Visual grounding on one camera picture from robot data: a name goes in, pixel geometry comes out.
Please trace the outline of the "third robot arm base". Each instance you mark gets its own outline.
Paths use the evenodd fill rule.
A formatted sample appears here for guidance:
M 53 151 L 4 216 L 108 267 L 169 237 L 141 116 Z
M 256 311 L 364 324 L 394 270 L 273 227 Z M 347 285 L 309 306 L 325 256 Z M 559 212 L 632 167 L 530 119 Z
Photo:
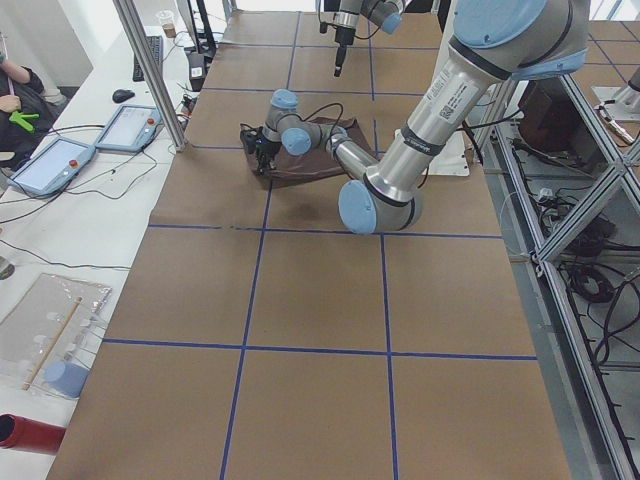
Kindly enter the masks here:
M 639 69 L 621 87 L 594 86 L 596 110 L 607 120 L 639 122 Z

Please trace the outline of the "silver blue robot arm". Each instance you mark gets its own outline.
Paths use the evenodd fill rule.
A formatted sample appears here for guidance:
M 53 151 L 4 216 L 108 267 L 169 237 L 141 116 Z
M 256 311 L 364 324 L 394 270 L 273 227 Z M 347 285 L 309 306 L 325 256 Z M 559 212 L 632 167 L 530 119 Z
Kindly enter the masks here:
M 338 200 L 344 226 L 356 234 L 403 230 L 422 212 L 421 175 L 490 86 L 581 68 L 589 10 L 586 1 L 457 2 L 449 58 L 381 160 L 336 123 L 303 120 L 286 89 L 273 93 L 262 126 L 241 131 L 244 150 L 260 172 L 274 167 L 281 149 L 292 156 L 325 150 L 352 177 Z
M 354 43 L 358 21 L 361 17 L 373 23 L 387 34 L 393 34 L 401 24 L 402 14 L 410 1 L 340 1 L 331 24 L 335 27 L 334 40 L 338 44 L 334 76 L 340 77 L 348 47 Z

